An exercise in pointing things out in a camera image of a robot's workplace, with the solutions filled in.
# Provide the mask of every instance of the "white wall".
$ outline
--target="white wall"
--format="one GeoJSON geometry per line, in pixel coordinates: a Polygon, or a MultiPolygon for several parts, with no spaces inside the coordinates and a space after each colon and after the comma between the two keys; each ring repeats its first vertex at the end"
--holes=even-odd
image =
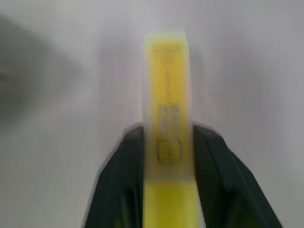
{"type": "Polygon", "coordinates": [[[0,227],[81,226],[98,168],[142,119],[143,35],[174,28],[190,43],[194,120],[223,135],[284,227],[301,227],[303,9],[296,0],[0,2],[5,20],[31,30],[39,69],[26,77],[39,81],[20,101],[27,107],[1,126],[0,227]]]}

